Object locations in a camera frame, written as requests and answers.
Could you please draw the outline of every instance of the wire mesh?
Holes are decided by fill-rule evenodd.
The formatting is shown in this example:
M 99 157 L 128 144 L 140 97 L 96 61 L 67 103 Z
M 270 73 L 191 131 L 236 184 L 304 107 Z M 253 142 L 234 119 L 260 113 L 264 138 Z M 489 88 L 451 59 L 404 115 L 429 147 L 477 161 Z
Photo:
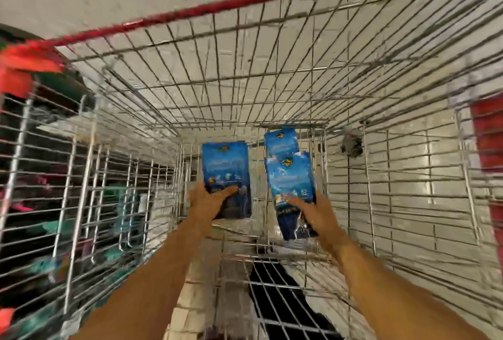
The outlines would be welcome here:
M 96 102 L 42 93 L 37 79 L 26 100 L 3 95 L 0 305 L 15 307 L 5 336 L 57 338 L 105 304 L 184 219 L 200 144 L 245 140 L 252 218 L 214 221 L 169 337 L 212 326 L 235 338 L 273 327 L 333 336 L 304 306 L 284 319 L 275 307 L 290 296 L 275 294 L 287 289 L 345 338 L 372 338 L 318 245 L 281 239 L 262 139 L 289 124 L 349 235 L 501 338 L 502 10 L 499 0 L 225 0 L 21 46 L 56 47 Z M 361 155 L 342 150 L 348 129 Z M 272 313 L 254 307 L 259 293 Z

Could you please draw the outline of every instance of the blue package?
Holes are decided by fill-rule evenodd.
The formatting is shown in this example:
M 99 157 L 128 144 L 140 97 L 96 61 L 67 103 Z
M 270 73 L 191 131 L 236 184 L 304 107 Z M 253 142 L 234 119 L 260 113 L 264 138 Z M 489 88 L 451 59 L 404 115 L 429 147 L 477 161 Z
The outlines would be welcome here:
M 218 218 L 251 217 L 252 198 L 248 170 L 248 145 L 245 142 L 205 143 L 203 152 L 203 180 L 210 193 L 237 185 L 239 191 L 223 202 Z
M 309 153 L 298 152 L 268 158 L 267 176 L 283 238 L 288 241 L 318 236 L 305 221 L 300 209 L 286 202 L 290 197 L 300 197 L 308 203 L 316 202 Z
M 284 128 L 279 131 L 267 132 L 264 135 L 266 157 L 280 156 L 286 153 L 297 153 L 299 143 L 293 128 Z

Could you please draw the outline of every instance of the blue bag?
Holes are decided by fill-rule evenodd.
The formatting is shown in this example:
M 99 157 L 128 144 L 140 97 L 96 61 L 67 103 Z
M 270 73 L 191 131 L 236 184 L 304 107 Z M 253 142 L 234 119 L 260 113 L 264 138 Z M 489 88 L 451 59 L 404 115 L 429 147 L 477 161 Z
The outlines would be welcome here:
M 309 153 L 298 152 L 268 158 L 267 176 L 283 238 L 288 241 L 318 236 L 305 221 L 300 209 L 286 202 L 290 197 L 300 197 L 308 203 L 316 202 Z
M 204 186 L 209 193 L 232 185 L 239 187 L 237 194 L 226 198 L 215 219 L 251 217 L 248 145 L 245 142 L 205 143 L 202 152 Z
M 297 153 L 299 143 L 293 128 L 284 128 L 279 131 L 267 132 L 264 135 L 266 157 L 280 156 L 286 153 Z

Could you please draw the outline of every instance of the person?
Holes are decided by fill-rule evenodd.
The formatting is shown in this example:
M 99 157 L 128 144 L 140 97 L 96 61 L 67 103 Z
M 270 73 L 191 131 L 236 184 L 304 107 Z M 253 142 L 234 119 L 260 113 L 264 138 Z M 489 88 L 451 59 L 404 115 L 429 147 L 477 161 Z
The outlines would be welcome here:
M 106 305 L 91 313 L 72 340 L 161 340 L 198 244 L 210 234 L 211 221 L 223 200 L 237 191 L 237 186 L 231 186 L 209 194 L 198 183 L 189 192 L 187 219 L 112 293 Z M 353 242 L 319 191 L 316 204 L 297 197 L 289 202 L 303 211 L 324 250 L 337 261 L 352 298 L 378 340 L 488 339 L 428 290 L 393 273 Z

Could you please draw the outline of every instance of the shopping cart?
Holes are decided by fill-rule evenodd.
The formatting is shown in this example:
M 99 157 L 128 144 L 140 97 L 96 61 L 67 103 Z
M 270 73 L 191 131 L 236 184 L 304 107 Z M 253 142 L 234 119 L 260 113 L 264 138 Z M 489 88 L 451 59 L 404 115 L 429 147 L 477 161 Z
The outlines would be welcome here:
M 3 68 L 34 81 L 20 97 L 0 78 L 3 105 L 22 107 L 2 111 L 17 120 L 2 127 L 16 132 L 3 133 L 3 336 L 74 333 L 184 219 L 200 144 L 245 140 L 252 218 L 214 221 L 168 338 L 373 338 L 316 241 L 282 240 L 263 137 L 291 125 L 349 235 L 503 338 L 502 14 L 500 0 L 224 0 L 10 46 Z M 95 95 L 41 84 L 68 67 L 54 48 Z M 31 125 L 38 101 L 63 118 Z M 302 292 L 333 328 L 256 310 L 253 286 Z

